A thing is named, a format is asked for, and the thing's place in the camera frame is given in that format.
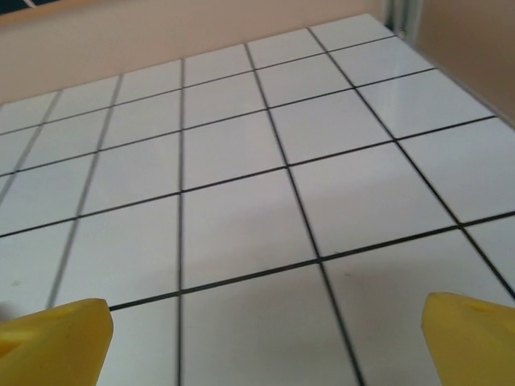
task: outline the tiled floor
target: tiled floor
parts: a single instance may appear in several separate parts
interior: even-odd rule
[[[4,105],[0,311],[105,298],[102,386],[436,385],[426,296],[513,305],[514,163],[368,15]]]

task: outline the yellow object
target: yellow object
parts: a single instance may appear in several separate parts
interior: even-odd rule
[[[113,320],[104,300],[88,299],[0,324],[1,386],[93,386]]]
[[[515,385],[515,309],[430,294],[422,329],[443,386]]]

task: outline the yellow plastic part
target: yellow plastic part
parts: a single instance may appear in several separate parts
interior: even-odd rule
[[[94,386],[113,336],[104,300],[0,324],[1,386]]]
[[[515,309],[431,294],[422,329],[443,386],[515,385]]]

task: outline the beige wall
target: beige wall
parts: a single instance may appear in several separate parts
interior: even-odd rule
[[[418,46],[515,122],[515,1],[426,0]]]
[[[338,18],[381,12],[380,0],[94,2],[0,29],[0,103]]]

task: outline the white floor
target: white floor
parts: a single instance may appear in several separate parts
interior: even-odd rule
[[[514,163],[368,15],[3,105],[0,311],[107,299],[102,386],[433,386],[426,296],[513,305]]]

